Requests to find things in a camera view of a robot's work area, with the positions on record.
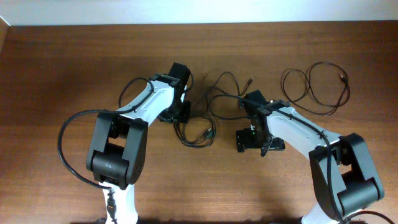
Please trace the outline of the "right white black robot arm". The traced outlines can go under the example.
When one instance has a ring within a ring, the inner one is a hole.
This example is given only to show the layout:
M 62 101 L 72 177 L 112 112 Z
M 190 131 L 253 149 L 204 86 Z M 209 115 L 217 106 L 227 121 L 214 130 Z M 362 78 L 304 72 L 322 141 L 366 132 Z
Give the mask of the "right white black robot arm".
M 343 223 L 385 196 L 366 141 L 324 129 L 288 102 L 267 101 L 259 90 L 239 102 L 251 127 L 236 132 L 238 152 L 282 151 L 290 144 L 310 162 L 315 206 L 298 223 Z

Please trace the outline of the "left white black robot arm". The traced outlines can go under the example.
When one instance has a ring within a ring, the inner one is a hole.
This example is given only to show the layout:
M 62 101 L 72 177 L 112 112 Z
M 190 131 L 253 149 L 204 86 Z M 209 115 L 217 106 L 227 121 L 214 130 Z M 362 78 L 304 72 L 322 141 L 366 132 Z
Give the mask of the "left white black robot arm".
M 185 101 L 190 69 L 174 63 L 167 74 L 155 74 L 146 88 L 116 115 L 100 112 L 86 158 L 86 168 L 103 188 L 106 217 L 98 223 L 137 223 L 134 185 L 144 167 L 147 133 L 156 120 L 186 122 Z

